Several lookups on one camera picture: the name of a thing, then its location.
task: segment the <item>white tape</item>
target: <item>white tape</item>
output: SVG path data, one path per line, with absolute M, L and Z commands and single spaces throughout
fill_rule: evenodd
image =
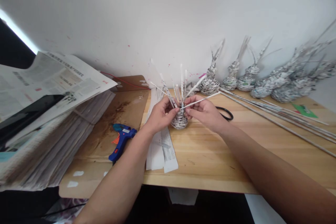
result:
M 82 176 L 84 174 L 84 171 L 75 171 L 73 173 L 73 176 L 76 177 L 76 176 Z
M 77 181 L 69 181 L 67 187 L 76 187 L 78 186 L 78 182 Z

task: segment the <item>stack of newspapers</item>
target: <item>stack of newspapers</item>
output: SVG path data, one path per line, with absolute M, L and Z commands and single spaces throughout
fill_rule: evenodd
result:
M 115 97 L 109 89 L 116 83 L 73 55 L 49 52 L 39 52 L 27 70 L 0 65 L 0 80 L 5 87 L 0 89 L 1 121 L 43 95 L 71 93 L 0 151 L 0 191 L 58 186 Z

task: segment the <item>light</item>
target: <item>light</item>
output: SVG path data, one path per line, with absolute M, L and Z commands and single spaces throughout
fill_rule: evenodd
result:
M 26 46 L 33 51 L 33 53 L 37 54 L 37 52 L 40 51 L 38 47 L 14 23 L 14 21 L 1 9 L 0 18 L 6 22 L 7 26 L 23 41 L 23 43 L 26 44 Z

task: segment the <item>green card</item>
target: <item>green card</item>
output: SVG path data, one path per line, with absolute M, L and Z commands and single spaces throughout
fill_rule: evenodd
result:
M 305 105 L 296 105 L 293 104 L 294 108 L 297 109 L 297 111 L 299 111 L 299 113 L 301 115 L 307 116 L 307 117 L 314 117 L 314 118 L 318 118 L 317 115 L 315 115 L 311 110 L 309 110 Z

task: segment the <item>red wire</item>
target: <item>red wire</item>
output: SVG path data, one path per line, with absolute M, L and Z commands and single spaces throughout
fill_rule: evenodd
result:
M 102 74 L 111 75 L 111 76 L 113 76 L 114 78 L 116 78 L 116 79 L 118 79 L 118 80 L 121 80 L 122 82 L 127 83 L 128 85 L 131 85 L 131 86 L 134 86 L 134 87 L 137 87 L 137 88 L 143 88 L 143 89 L 148 89 L 148 90 L 150 90 L 150 89 L 147 88 L 147 87 L 135 86 L 135 85 L 133 85 L 133 84 L 131 84 L 131 83 L 128 83 L 128 82 L 126 82 L 126 81 L 124 81 L 124 80 L 122 80 L 122 79 L 120 79 L 120 78 L 118 78 L 118 77 L 115 77 L 114 75 L 112 75 L 112 74 L 110 74 L 110 73 L 105 73 L 105 72 L 102 72 L 102 71 L 100 71 L 100 72 L 101 72 Z

